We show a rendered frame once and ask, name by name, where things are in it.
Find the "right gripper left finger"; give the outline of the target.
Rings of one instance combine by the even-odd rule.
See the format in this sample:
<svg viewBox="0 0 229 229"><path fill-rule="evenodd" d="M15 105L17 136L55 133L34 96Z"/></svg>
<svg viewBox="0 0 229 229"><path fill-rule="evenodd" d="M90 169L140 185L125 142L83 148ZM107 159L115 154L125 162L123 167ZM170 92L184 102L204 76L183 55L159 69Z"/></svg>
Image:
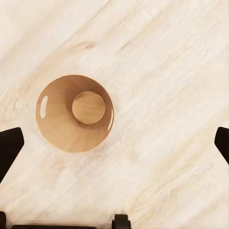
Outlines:
<svg viewBox="0 0 229 229"><path fill-rule="evenodd" d="M20 127L0 132L0 183L24 146Z"/></svg>

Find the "trash can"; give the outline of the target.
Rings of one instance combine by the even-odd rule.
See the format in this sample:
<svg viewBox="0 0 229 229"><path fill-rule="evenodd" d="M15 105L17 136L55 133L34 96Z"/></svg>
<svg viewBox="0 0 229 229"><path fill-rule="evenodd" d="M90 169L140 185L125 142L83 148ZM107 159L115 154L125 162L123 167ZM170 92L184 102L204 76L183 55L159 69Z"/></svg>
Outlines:
<svg viewBox="0 0 229 229"><path fill-rule="evenodd" d="M86 75L67 74L42 89L35 116L39 131L50 145L68 153L85 153L100 146L110 135L115 107L101 83Z"/></svg>

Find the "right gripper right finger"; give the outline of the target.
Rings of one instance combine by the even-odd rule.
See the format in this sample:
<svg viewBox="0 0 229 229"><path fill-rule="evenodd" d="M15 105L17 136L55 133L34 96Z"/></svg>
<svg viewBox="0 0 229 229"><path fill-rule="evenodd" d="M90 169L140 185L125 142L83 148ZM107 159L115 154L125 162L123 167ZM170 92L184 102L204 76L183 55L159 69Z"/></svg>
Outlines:
<svg viewBox="0 0 229 229"><path fill-rule="evenodd" d="M229 129L218 127L214 144L229 164Z"/></svg>

